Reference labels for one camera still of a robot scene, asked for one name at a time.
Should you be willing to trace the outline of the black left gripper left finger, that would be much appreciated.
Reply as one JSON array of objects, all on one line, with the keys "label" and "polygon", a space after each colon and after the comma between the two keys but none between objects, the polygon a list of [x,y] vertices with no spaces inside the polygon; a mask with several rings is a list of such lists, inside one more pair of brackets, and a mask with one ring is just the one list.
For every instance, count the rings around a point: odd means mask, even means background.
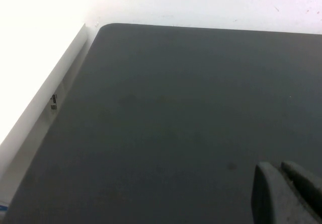
[{"label": "black left gripper left finger", "polygon": [[317,223],[317,214],[279,167],[260,162],[255,167],[251,197],[254,223]]}]

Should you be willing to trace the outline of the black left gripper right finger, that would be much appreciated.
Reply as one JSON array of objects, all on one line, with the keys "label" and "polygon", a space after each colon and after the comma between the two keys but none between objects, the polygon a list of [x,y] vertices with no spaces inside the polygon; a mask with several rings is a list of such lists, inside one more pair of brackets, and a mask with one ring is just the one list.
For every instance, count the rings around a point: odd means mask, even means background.
[{"label": "black left gripper right finger", "polygon": [[321,218],[321,177],[292,161],[282,162],[281,169],[291,180],[300,196]]}]

